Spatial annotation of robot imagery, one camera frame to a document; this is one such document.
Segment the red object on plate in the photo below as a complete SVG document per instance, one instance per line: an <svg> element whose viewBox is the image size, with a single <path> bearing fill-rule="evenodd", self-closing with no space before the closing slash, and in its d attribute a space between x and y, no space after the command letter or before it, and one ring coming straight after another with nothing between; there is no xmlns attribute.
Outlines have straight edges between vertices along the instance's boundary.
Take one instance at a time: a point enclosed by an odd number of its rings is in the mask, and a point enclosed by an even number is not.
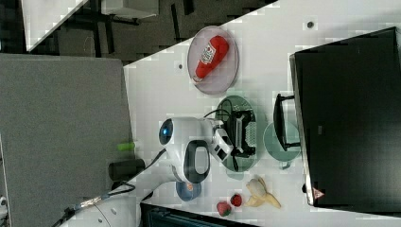
<svg viewBox="0 0 401 227"><path fill-rule="evenodd" d="M198 67L195 71L196 76L193 80L201 82L210 72L212 72L226 56L229 45L221 36L210 39L209 44L204 48L200 57Z"/></svg>

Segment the red warning label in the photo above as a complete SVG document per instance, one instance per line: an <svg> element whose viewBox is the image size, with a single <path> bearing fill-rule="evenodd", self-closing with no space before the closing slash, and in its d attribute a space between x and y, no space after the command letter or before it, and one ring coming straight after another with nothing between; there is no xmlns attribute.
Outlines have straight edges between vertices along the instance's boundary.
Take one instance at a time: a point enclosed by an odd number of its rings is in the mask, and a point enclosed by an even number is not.
<svg viewBox="0 0 401 227"><path fill-rule="evenodd" d="M317 200L318 198L324 196L324 193L319 191L318 189L312 187L313 189L313 197L315 198L315 200Z"/></svg>

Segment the desk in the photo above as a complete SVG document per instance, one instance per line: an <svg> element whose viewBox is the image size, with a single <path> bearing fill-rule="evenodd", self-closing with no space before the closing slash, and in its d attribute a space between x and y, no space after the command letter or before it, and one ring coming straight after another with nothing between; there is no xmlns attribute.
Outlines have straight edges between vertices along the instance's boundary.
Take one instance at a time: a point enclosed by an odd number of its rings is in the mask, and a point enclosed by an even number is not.
<svg viewBox="0 0 401 227"><path fill-rule="evenodd" d="M315 23L311 29L306 26L309 21ZM175 184L166 183L146 203L219 217L218 201L228 200L235 192L242 193L247 200L251 194L245 184L257 174L265 179L282 209L268 204L256 209L241 207L234 209L227 219L257 226L399 226L401 220L396 218L308 206L301 191L301 157L291 168L279 170L278 162L261 145L263 130L272 122L276 95L292 91L288 61L292 53L400 23L401 2L395 0L282 0L221 26L234 35L238 45L240 62L233 88L243 91L258 109L257 144L264 155L242 181L228 178L224 166L212 159L202 193L191 202L181 201ZM163 121L173 115L202 117L226 96L207 96L192 85L186 68L190 43L191 40L176 44L125 67L132 133L140 143L136 154L147 164L162 149L158 130ZM293 113L293 104L288 104L288 109ZM295 114L288 117L294 121Z"/></svg>
<svg viewBox="0 0 401 227"><path fill-rule="evenodd" d="M88 0L21 0L26 51L31 51Z"/></svg>

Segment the black monitor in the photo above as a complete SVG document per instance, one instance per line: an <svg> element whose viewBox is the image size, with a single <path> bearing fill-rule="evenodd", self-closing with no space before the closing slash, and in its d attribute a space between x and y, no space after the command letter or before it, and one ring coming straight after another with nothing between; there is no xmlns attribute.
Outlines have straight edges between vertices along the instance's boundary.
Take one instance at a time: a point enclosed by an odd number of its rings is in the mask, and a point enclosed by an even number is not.
<svg viewBox="0 0 401 227"><path fill-rule="evenodd" d="M291 56L309 204L401 214L395 27Z"/></svg>

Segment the gray partition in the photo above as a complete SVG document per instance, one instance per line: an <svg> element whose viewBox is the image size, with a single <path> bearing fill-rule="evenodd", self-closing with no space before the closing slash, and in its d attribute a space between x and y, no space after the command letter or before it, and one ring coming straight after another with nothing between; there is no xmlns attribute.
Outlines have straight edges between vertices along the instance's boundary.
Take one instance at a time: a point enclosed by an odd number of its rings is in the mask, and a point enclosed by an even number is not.
<svg viewBox="0 0 401 227"><path fill-rule="evenodd" d="M130 158L116 149L131 138L121 61L0 55L0 133L11 226L51 226Z"/></svg>

